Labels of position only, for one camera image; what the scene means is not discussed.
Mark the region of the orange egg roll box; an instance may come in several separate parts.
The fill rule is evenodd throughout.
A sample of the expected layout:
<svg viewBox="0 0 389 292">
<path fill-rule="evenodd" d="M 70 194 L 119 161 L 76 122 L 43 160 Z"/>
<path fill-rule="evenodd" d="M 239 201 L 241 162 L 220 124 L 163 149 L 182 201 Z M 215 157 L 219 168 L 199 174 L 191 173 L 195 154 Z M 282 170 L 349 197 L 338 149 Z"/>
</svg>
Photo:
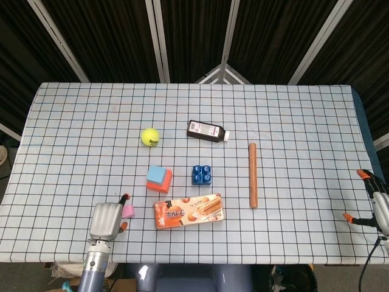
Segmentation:
<svg viewBox="0 0 389 292">
<path fill-rule="evenodd" d="M 224 211 L 220 193 L 193 196 L 154 204 L 157 229 L 222 221 Z"/>
</svg>

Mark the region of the dark folding screen white frames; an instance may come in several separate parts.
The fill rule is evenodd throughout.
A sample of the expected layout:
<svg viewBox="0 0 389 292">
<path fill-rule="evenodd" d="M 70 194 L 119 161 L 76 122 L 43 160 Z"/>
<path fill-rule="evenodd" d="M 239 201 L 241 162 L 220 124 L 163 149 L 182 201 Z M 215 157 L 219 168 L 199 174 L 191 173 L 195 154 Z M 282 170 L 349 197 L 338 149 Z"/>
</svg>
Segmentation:
<svg viewBox="0 0 389 292">
<path fill-rule="evenodd" d="M 352 85 L 389 151 L 389 0 L 0 0 L 0 125 L 44 82 Z"/>
</svg>

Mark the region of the wooden rolling pin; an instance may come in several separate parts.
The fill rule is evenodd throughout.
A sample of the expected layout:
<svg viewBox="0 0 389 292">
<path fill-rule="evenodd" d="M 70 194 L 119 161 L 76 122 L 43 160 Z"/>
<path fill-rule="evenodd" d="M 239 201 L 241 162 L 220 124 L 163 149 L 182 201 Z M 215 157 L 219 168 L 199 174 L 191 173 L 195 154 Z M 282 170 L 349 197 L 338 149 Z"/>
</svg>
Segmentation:
<svg viewBox="0 0 389 292">
<path fill-rule="evenodd" d="M 249 206 L 258 207 L 256 143 L 249 144 Z"/>
</svg>

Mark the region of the checked light blue tablecloth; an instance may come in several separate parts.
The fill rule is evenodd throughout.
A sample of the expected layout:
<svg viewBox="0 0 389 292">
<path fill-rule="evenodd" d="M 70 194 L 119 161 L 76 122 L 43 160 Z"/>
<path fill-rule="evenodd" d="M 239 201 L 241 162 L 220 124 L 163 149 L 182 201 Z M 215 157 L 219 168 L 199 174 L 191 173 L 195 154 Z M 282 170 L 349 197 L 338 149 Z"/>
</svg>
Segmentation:
<svg viewBox="0 0 389 292">
<path fill-rule="evenodd" d="M 230 138 L 189 137 L 190 120 Z M 168 193 L 147 189 L 151 165 L 172 171 Z M 195 165 L 210 185 L 192 184 Z M 83 261 L 95 205 L 127 193 L 135 216 L 112 262 L 361 264 L 377 231 L 343 214 L 371 216 L 357 175 L 371 168 L 349 86 L 43 83 L 0 204 L 0 262 Z M 215 193 L 222 221 L 156 228 L 155 203 Z"/>
</svg>

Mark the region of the brown bottle white cap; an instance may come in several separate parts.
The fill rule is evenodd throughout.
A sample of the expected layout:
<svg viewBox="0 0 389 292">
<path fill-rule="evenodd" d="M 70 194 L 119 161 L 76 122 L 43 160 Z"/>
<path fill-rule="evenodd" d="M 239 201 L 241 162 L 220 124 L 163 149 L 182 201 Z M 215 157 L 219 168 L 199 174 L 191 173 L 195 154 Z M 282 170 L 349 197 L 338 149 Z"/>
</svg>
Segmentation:
<svg viewBox="0 0 389 292">
<path fill-rule="evenodd" d="M 187 136 L 212 142 L 227 142 L 230 138 L 230 131 L 210 123 L 190 120 L 187 127 Z"/>
</svg>

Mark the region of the dark blue table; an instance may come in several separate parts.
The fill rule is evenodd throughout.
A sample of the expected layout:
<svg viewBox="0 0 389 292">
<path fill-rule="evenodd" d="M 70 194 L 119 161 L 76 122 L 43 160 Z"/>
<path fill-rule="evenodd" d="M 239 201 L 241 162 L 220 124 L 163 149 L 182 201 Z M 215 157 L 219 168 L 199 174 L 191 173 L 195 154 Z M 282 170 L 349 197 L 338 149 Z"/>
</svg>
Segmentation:
<svg viewBox="0 0 389 292">
<path fill-rule="evenodd" d="M 375 146 L 373 144 L 373 138 L 372 138 L 372 135 L 370 133 L 370 128 L 368 125 L 368 121 L 367 121 L 367 117 L 365 114 L 362 100 L 361 100 L 358 92 L 354 88 L 351 88 L 351 92 L 352 92 L 352 96 L 353 96 L 354 106 L 356 109 L 356 116 L 357 116 L 357 120 L 359 123 L 359 128 L 360 128 L 361 133 L 362 133 L 363 143 L 365 145 L 365 148 L 367 150 L 367 153 L 368 153 L 368 156 L 369 156 L 369 159 L 371 162 L 372 172 L 376 176 L 378 176 L 379 178 L 384 180 L 384 176 L 383 176 L 382 169 L 381 169 L 381 166 L 379 163 L 379 159 L 378 159 L 377 154 L 376 154 Z"/>
</svg>

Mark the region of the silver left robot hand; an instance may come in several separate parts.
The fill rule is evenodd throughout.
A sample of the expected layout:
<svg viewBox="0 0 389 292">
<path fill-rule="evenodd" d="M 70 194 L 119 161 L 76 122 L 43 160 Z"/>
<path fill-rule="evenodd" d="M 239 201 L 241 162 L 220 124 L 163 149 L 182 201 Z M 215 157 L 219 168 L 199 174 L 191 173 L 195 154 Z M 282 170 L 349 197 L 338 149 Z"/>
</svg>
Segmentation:
<svg viewBox="0 0 389 292">
<path fill-rule="evenodd" d="M 121 222 L 122 211 L 129 195 L 124 194 L 118 203 L 97 203 L 94 208 L 89 235 L 93 241 L 112 242 L 127 228 L 127 222 Z"/>
</svg>

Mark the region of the yellow tennis ball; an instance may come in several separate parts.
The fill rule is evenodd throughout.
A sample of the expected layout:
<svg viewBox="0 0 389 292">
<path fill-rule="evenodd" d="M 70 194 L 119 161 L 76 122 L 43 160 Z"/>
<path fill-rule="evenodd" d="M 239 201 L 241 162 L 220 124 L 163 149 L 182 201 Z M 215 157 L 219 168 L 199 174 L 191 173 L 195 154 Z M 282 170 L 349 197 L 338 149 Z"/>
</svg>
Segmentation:
<svg viewBox="0 0 389 292">
<path fill-rule="evenodd" d="M 159 141 L 159 132 L 154 128 L 144 129 L 141 133 L 141 141 L 146 146 L 156 146 Z"/>
</svg>

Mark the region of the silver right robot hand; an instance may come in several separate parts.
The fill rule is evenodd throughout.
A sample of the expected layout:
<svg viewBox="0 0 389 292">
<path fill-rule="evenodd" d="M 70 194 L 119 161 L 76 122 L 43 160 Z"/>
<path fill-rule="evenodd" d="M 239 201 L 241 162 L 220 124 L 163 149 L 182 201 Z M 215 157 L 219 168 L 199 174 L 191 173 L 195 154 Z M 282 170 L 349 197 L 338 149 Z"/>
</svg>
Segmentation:
<svg viewBox="0 0 389 292">
<path fill-rule="evenodd" d="M 349 214 L 343 217 L 351 224 L 376 228 L 383 236 L 389 237 L 389 187 L 368 170 L 360 169 L 362 178 L 373 207 L 372 218 L 354 218 Z"/>
</svg>

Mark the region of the black waste bin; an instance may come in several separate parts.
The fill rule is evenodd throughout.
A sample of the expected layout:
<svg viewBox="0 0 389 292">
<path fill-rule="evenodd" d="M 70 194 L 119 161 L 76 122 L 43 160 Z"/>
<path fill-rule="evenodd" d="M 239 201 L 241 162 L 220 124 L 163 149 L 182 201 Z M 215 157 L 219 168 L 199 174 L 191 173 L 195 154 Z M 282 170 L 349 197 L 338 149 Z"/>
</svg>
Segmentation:
<svg viewBox="0 0 389 292">
<path fill-rule="evenodd" d="M 318 292 L 317 279 L 309 265 L 274 265 L 269 292 Z"/>
</svg>

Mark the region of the grey-blue robot torso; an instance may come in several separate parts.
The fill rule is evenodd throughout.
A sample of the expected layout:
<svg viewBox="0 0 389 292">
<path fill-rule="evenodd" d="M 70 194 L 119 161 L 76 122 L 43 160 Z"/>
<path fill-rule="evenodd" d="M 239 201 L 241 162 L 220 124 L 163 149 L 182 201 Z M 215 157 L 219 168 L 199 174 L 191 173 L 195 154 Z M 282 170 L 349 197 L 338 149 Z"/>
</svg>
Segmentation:
<svg viewBox="0 0 389 292">
<path fill-rule="evenodd" d="M 127 263 L 137 292 L 253 292 L 250 265 Z"/>
</svg>

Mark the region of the medium blue foam cube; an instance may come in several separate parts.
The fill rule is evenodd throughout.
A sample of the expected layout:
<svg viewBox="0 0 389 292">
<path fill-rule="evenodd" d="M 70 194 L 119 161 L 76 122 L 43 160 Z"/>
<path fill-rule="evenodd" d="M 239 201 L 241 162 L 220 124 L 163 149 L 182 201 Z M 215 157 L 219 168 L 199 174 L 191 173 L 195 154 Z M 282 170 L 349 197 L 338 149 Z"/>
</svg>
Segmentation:
<svg viewBox="0 0 389 292">
<path fill-rule="evenodd" d="M 166 169 L 160 166 L 151 165 L 146 180 L 148 183 L 162 185 L 164 183 Z"/>
</svg>

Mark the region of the brown cardboard box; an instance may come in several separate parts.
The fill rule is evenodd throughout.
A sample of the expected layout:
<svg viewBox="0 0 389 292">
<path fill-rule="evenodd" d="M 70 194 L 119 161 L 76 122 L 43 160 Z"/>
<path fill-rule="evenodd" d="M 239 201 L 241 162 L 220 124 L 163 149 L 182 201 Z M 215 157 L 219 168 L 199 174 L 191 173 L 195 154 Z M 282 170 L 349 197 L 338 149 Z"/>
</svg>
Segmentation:
<svg viewBox="0 0 389 292">
<path fill-rule="evenodd" d="M 71 278 L 63 283 L 68 283 L 72 292 L 80 292 L 80 277 Z M 135 279 L 105 278 L 100 292 L 136 292 L 137 283 Z"/>
</svg>

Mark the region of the large orange foam cube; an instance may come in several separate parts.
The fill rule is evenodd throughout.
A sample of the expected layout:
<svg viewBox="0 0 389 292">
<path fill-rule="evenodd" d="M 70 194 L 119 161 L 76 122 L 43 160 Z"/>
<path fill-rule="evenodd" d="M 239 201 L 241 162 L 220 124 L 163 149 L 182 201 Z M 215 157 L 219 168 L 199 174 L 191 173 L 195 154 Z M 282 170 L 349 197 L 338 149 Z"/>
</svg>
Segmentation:
<svg viewBox="0 0 389 292">
<path fill-rule="evenodd" d="M 147 182 L 146 187 L 149 190 L 160 192 L 160 193 L 168 193 L 170 186 L 171 186 L 171 180 L 173 177 L 173 173 L 170 169 L 167 169 L 165 172 L 165 178 L 162 184 L 156 184 L 153 182 Z"/>
</svg>

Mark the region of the blue studded toy brick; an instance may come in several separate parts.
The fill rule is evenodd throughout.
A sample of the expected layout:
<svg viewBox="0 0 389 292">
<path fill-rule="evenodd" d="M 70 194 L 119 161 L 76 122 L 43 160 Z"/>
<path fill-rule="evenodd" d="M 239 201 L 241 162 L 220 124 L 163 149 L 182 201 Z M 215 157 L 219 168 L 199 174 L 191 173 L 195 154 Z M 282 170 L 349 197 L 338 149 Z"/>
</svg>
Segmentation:
<svg viewBox="0 0 389 292">
<path fill-rule="evenodd" d="M 192 184 L 206 186 L 212 183 L 211 167 L 209 165 L 195 165 L 192 168 Z"/>
</svg>

